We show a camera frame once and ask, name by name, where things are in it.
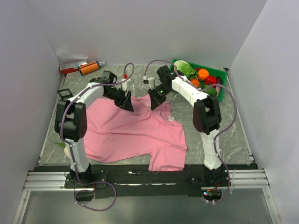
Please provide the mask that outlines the pink t-shirt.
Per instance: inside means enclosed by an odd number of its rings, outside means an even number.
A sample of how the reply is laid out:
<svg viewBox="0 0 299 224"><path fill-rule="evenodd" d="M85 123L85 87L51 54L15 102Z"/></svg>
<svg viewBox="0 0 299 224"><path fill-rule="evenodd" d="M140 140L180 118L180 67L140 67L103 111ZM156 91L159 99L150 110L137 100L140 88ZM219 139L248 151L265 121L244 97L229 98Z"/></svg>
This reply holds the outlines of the pink t-shirt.
<svg viewBox="0 0 299 224"><path fill-rule="evenodd" d="M132 97L131 101L133 112L106 98L97 99L87 109L87 158L111 163L149 154L150 171L183 170L185 133L182 124L172 117L170 103L165 101L151 110L149 95Z"/></svg>

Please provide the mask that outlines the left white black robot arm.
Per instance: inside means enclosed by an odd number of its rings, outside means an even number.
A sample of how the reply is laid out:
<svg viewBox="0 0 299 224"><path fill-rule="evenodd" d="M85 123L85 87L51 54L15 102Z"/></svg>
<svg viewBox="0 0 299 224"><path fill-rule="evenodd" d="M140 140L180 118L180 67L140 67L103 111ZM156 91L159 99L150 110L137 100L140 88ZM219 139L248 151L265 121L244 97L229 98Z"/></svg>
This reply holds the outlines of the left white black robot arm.
<svg viewBox="0 0 299 224"><path fill-rule="evenodd" d="M74 181L86 188L93 184L91 164L87 158L84 136L87 132L87 109L97 99L106 97L114 101L123 110L133 112L131 91L127 88L116 88L131 80L131 76L117 81L117 76L105 70L101 77L93 78L77 95L62 97L57 103L55 132L66 144L71 160L69 181Z"/></svg>

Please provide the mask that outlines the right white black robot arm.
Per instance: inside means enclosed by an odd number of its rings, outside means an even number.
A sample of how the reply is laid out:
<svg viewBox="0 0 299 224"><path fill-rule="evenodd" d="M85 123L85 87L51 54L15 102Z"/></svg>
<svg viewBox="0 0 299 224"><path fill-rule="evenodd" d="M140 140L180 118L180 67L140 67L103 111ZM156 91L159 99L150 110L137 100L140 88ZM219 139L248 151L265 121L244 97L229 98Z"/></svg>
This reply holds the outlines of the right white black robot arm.
<svg viewBox="0 0 299 224"><path fill-rule="evenodd" d="M216 96L210 96L199 91L187 83L186 77L178 77L167 66L157 70L161 84L154 85L150 81L148 94L151 101L151 110L155 110L166 101L166 95L172 90L181 94L193 107L192 122L195 129L200 133L204 148L204 182L214 186L223 175L224 169L219 159L220 148L219 133L221 112L219 101Z"/></svg>

